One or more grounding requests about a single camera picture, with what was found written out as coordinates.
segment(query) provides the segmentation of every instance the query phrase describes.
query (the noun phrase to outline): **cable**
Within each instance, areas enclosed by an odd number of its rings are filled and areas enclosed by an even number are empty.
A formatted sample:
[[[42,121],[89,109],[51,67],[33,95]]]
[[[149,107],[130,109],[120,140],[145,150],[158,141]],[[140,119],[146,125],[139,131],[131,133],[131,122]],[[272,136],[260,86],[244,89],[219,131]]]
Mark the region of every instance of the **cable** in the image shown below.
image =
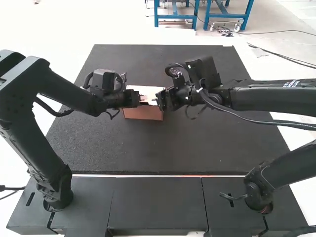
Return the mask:
[[[226,113],[229,113],[231,115],[234,115],[242,120],[256,123],[256,124],[264,124],[264,125],[275,125],[275,126],[286,126],[286,127],[293,127],[293,128],[298,128],[298,129],[303,129],[303,130],[309,130],[309,131],[316,131],[316,125],[315,124],[309,124],[309,123],[300,123],[300,122],[293,122],[293,121],[286,121],[286,120],[273,120],[271,122],[268,121],[257,121],[253,120],[250,118],[245,118],[235,112],[235,110],[229,109],[225,106],[222,106],[220,104],[217,104],[216,102],[212,101],[211,99],[208,98],[207,96],[207,90],[202,89],[200,92],[200,95],[202,99],[205,101],[205,103],[216,110],[223,111]]]
[[[302,65],[302,66],[305,66],[305,67],[308,67],[308,68],[316,69],[316,67],[313,67],[313,66],[316,66],[316,64],[308,63],[308,62],[305,62],[305,61],[302,61],[302,60],[298,60],[298,59],[295,59],[295,58],[290,58],[290,57],[288,57],[288,56],[284,56],[284,55],[279,54],[279,53],[274,53],[274,52],[268,51],[268,50],[266,50],[266,49],[264,49],[264,48],[257,47],[257,46],[255,46],[255,45],[253,45],[253,44],[250,44],[250,43],[247,43],[247,44],[248,44],[250,47],[252,47],[252,48],[259,48],[259,49],[261,49],[262,51],[265,51],[265,52],[267,52],[267,53],[273,54],[273,55],[275,55],[275,56],[278,56],[278,57],[283,58],[283,59],[285,59],[285,60],[288,60],[288,61],[290,61],[290,62],[299,64],[299,65]]]
[[[87,90],[87,89],[90,87],[89,82],[90,82],[92,76],[93,76],[93,72],[89,73],[89,74],[85,77],[84,83],[83,83],[83,86],[82,86],[84,89]]]
[[[270,31],[270,32],[257,32],[257,33],[240,33],[240,32],[232,31],[232,33],[237,33],[240,35],[260,35],[260,34],[271,34],[271,33],[289,32],[289,31],[301,32],[301,33],[308,34],[311,36],[316,36],[315,34],[305,32],[305,31],[298,31],[298,30]]]
[[[6,187],[5,185],[0,185],[0,192],[3,192],[5,190],[11,190],[11,191],[18,191],[18,190],[24,190],[24,187],[19,187],[19,188],[12,188],[12,187]]]
[[[204,110],[207,108],[207,105],[205,105],[194,117],[190,117],[190,116],[188,115],[188,108],[189,108],[189,107],[190,107],[190,105],[187,105],[187,106],[186,106],[185,115],[186,115],[186,117],[187,117],[188,119],[195,120],[195,119],[197,119],[197,118],[204,112]]]
[[[305,226],[305,227],[300,227],[295,230],[292,230],[282,237],[298,237],[300,235],[305,235],[309,233],[316,233],[316,226]]]
[[[248,194],[244,194],[239,197],[232,197],[224,193],[219,193],[219,196],[230,201],[238,201],[238,200],[245,199],[246,197],[248,197]]]
[[[18,191],[19,191],[19,190],[14,191],[14,192],[12,192],[12,193],[10,193],[10,194],[8,194],[8,195],[4,196],[4,197],[0,197],[0,200],[3,200],[3,199],[5,199],[5,198],[7,198],[7,197],[11,196],[11,195],[13,195],[13,194],[17,193]]]
[[[44,101],[42,101],[38,97],[35,98],[35,102],[37,104],[39,104],[40,106],[42,106],[45,110],[47,110],[47,112],[49,112],[51,115],[54,115],[55,117],[67,116],[67,115],[71,114],[74,111],[73,109],[69,109],[69,110],[65,110],[65,111],[63,111],[61,113],[60,112],[56,112],[48,104],[46,104]]]
[[[24,187],[19,187],[19,188],[12,188],[12,187],[6,187],[5,185],[0,185],[0,192],[5,191],[5,190],[13,190],[14,191],[14,192],[11,192],[10,194],[6,195],[6,196],[0,197],[0,200],[3,200],[5,198],[17,193],[18,191],[24,190],[24,189],[25,189],[25,186]]]
[[[119,114],[120,110],[118,110],[114,115],[112,115],[110,112],[105,111],[105,113],[107,113],[110,116],[110,120],[114,119],[118,114]]]

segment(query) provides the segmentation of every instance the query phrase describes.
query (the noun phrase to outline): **black platform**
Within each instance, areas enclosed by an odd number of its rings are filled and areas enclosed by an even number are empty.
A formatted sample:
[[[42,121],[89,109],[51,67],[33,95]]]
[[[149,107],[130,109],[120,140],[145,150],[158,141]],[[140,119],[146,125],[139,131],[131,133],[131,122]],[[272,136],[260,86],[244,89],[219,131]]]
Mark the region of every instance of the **black platform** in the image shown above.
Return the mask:
[[[233,47],[206,45],[95,45],[75,84],[98,68],[127,72],[128,84],[169,86],[164,68],[212,55],[222,82],[249,79]],[[257,119],[269,113],[247,112]],[[47,138],[74,173],[97,174],[246,174],[288,148],[275,126],[257,125],[206,110],[192,121],[184,109],[164,121],[131,120],[79,112],[56,118]]]
[[[42,194],[32,179],[7,228],[22,235],[59,233],[66,237],[186,235],[195,231],[206,232],[205,237],[251,237],[269,229],[266,237],[307,225],[288,186],[275,193],[274,211],[266,216],[251,211],[243,200],[231,204],[219,197],[219,192],[242,194],[242,180],[74,177],[74,201],[52,214],[44,210]]]

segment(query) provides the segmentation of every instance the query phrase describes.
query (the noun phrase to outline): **brown cardboard box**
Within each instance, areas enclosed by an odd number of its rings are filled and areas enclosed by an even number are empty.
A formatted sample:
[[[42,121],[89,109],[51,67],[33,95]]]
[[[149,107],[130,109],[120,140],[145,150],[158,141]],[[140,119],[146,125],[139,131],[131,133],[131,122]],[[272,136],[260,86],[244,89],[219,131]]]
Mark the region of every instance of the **brown cardboard box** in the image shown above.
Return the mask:
[[[164,87],[158,86],[143,86],[143,85],[128,85],[126,89],[134,89],[139,91],[142,95],[141,106],[137,108],[123,109],[124,118],[126,119],[150,119],[150,120],[163,120],[163,112],[160,111],[156,101],[156,93],[164,90]]]

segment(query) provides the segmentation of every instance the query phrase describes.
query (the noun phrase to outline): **white floor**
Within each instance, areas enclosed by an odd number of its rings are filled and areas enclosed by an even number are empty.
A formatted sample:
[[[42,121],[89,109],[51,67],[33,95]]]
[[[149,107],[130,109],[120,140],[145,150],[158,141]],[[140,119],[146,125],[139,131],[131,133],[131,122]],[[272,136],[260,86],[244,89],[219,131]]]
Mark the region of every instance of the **white floor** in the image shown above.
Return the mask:
[[[296,16],[299,13],[293,14],[287,9],[291,8],[289,2],[282,1],[280,4],[277,0],[256,0],[246,32],[296,29],[315,34],[313,23],[308,23],[315,15],[304,13],[311,18],[299,19]],[[246,0],[231,0],[228,10],[241,11],[245,4]],[[0,9],[0,49],[6,48],[25,55],[43,57],[51,63],[55,72],[72,82],[75,81],[95,43],[234,45],[253,79],[316,78],[316,70],[295,65],[272,55],[257,58],[246,45],[246,42],[249,42],[316,64],[316,37],[301,33],[236,35],[234,38],[224,38],[215,32],[203,31],[201,22],[197,25],[196,33],[179,27],[155,29],[153,17],[145,17],[145,14],[153,14],[153,10],[145,10],[143,0],[42,0],[38,5],[33,5],[32,0],[0,0]],[[203,20],[204,15],[205,7],[201,6],[199,17]],[[60,106],[51,101],[49,103],[55,109]],[[40,128],[46,134],[54,117],[37,106],[34,112]],[[277,113],[273,113],[273,117],[310,120]],[[280,128],[280,131],[291,150],[316,138],[314,133],[298,129]],[[25,185],[28,180],[25,164],[2,139],[0,148],[0,184]],[[293,184],[291,188],[309,225],[316,225],[316,178]],[[20,194],[16,194],[0,201],[1,236],[18,236],[5,226],[19,196]]]
[[[285,8],[316,30],[315,0],[278,0]]]

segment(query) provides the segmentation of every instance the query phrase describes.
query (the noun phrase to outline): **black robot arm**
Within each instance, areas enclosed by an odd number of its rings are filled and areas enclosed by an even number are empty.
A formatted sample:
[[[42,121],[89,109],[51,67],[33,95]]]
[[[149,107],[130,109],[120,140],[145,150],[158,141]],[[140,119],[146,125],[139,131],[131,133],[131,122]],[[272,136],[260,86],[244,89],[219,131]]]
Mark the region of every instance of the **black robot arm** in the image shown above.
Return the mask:
[[[54,73],[44,59],[0,51],[0,134],[28,166],[47,210],[61,210],[72,201],[72,172],[35,121],[32,107],[37,94],[95,117],[107,109],[137,107],[140,102],[138,92],[125,90],[125,78],[113,71],[96,70],[84,87],[93,93]]]
[[[161,110],[175,111],[180,107],[205,104],[246,121],[316,130],[315,124],[272,120],[256,121],[238,111],[271,111],[316,117],[316,79],[301,80],[232,80],[222,84],[212,57],[185,64],[172,63],[165,72],[173,86],[157,94]],[[185,80],[188,73],[190,80]],[[271,162],[263,162],[245,177],[244,199],[252,209],[268,214],[273,209],[273,192],[283,186],[316,176],[316,141],[291,151]]]

